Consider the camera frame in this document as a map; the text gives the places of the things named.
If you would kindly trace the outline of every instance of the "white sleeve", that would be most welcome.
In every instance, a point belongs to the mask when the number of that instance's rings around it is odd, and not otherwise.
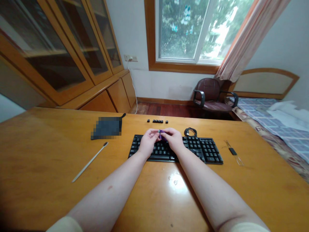
[[[83,232],[80,225],[71,217],[63,217],[46,232]]]
[[[265,229],[264,227],[255,224],[255,223],[251,223],[251,222],[242,222],[239,224],[234,225],[230,232],[248,232],[248,231],[252,231],[252,232],[269,232],[267,229]]]

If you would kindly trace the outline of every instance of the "window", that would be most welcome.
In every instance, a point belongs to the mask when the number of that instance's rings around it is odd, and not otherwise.
[[[253,1],[155,0],[155,61],[220,65]]]

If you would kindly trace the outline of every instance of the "glass cabinet door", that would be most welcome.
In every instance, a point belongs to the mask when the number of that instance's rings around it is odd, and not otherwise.
[[[50,23],[41,2],[2,0],[0,21],[1,52],[57,104],[94,86],[70,42],[60,37],[60,25]]]
[[[95,84],[113,75],[88,7],[81,0],[48,0]]]
[[[88,3],[91,16],[95,22],[101,38],[104,41],[105,48],[108,53],[108,60],[112,67],[112,71],[115,74],[123,69],[123,65],[105,2],[103,0],[83,1]]]

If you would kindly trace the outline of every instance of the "wooden headboard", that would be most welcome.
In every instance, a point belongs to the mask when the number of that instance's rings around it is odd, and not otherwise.
[[[275,68],[249,69],[229,87],[239,97],[275,98],[282,100],[298,81],[299,76]]]

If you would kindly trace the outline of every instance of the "electrical outlet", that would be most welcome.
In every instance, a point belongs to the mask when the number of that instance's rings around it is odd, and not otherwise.
[[[125,61],[134,61],[137,62],[137,56],[124,55]]]

